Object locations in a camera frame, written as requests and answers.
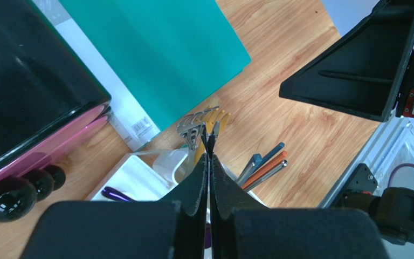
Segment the purple metal spoon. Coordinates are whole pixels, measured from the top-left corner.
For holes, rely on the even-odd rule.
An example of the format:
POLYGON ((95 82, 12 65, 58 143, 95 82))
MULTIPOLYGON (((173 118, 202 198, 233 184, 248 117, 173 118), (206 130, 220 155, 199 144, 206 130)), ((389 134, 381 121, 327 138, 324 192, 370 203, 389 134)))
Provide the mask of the purple metal spoon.
POLYGON ((121 192, 121 191, 119 191, 119 190, 117 190, 115 188, 109 187, 109 186, 104 187, 101 190, 100 194, 103 197, 105 197, 107 199, 110 199, 110 200, 113 200, 113 201, 135 202, 134 199, 132 199, 131 197, 127 196, 123 192, 121 192))

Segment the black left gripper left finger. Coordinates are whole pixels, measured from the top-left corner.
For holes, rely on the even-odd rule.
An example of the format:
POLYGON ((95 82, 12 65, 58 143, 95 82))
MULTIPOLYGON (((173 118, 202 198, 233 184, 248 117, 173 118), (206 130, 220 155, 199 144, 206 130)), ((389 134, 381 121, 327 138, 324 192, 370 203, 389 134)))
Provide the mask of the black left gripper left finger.
POLYGON ((209 157, 157 201, 63 201, 38 220, 22 258, 203 258, 209 157))

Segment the orange chopstick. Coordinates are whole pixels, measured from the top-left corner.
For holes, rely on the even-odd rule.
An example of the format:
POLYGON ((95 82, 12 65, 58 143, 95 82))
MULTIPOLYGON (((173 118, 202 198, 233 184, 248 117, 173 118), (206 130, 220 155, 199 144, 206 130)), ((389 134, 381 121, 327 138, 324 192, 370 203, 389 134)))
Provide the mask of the orange chopstick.
POLYGON ((268 173, 270 170, 282 164, 282 162, 286 159, 287 156, 287 151, 282 151, 281 153, 277 154, 273 159, 271 159, 265 165, 261 166, 256 172, 254 172, 242 185, 242 189, 245 189, 246 187, 257 181, 260 177, 268 173))

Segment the blue chopstick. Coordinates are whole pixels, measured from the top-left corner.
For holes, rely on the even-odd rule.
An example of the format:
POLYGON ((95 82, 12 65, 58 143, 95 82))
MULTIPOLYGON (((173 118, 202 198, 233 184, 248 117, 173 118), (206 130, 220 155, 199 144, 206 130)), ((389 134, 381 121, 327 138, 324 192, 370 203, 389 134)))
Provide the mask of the blue chopstick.
POLYGON ((236 180, 236 183, 239 186, 242 186, 246 180, 252 175, 253 172, 257 170, 257 168, 260 166, 263 158, 260 154, 254 154, 248 161, 247 165, 239 175, 238 179, 236 180))
POLYGON ((261 166, 267 163, 271 158, 273 158, 276 154, 278 154, 283 148, 285 144, 280 142, 277 144, 272 150, 270 150, 264 157, 261 158, 261 161, 256 164, 253 173, 256 172, 261 166))

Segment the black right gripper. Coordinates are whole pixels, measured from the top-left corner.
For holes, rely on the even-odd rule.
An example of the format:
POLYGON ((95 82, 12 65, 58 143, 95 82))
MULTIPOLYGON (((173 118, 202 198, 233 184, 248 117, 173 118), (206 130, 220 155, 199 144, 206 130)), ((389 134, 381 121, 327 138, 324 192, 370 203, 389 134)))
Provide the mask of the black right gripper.
POLYGON ((280 85, 281 98, 369 120, 414 118, 414 1, 380 1, 280 85))

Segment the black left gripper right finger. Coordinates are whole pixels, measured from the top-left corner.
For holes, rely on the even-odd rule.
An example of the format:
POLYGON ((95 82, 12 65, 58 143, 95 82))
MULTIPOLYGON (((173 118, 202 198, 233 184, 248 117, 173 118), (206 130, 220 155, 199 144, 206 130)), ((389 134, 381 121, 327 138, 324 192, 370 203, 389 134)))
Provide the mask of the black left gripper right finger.
POLYGON ((388 258, 378 229, 356 209, 268 208, 210 159, 214 258, 388 258))

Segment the black and pink drawer box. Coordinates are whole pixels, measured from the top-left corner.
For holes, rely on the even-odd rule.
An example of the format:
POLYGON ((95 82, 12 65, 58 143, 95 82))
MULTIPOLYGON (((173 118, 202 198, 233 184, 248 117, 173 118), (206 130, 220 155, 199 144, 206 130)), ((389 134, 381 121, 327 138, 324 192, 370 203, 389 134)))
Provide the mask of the black and pink drawer box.
POLYGON ((0 222, 66 181, 57 160, 103 127, 111 95, 32 1, 0 1, 0 222))

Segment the small silver fork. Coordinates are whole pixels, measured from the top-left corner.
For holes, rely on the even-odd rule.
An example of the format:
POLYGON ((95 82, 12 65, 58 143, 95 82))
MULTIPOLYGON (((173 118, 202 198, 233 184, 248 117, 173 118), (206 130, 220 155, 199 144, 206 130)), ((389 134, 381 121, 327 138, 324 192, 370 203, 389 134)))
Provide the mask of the small silver fork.
POLYGON ((219 135, 220 121, 216 121, 210 133, 207 132, 206 123, 201 124, 201 140, 204 144, 208 160, 212 159, 213 148, 219 135))

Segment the large silver fork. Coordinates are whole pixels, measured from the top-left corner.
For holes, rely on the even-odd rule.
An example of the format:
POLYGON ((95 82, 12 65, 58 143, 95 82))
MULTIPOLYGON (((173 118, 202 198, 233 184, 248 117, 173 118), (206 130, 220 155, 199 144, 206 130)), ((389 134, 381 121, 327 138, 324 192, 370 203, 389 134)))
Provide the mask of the large silver fork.
POLYGON ((196 142, 197 138, 201 132, 201 127, 204 117, 211 114, 213 111, 216 111, 220 106, 215 106, 213 108, 207 108, 206 110, 188 114, 182 118, 176 127, 176 131, 180 137, 182 137, 188 146, 188 166, 184 173, 183 179, 190 175, 194 169, 194 159, 196 151, 196 142))

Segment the white perforated utensil caddy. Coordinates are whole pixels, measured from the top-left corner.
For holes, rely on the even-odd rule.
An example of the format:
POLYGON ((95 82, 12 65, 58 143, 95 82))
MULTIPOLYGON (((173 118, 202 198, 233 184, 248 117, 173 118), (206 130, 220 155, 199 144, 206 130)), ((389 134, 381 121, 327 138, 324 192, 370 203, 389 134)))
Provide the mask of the white perforated utensil caddy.
POLYGON ((156 201, 184 178, 188 149, 154 149, 128 153, 87 196, 86 200, 107 201, 101 191, 112 187, 133 200, 156 201))

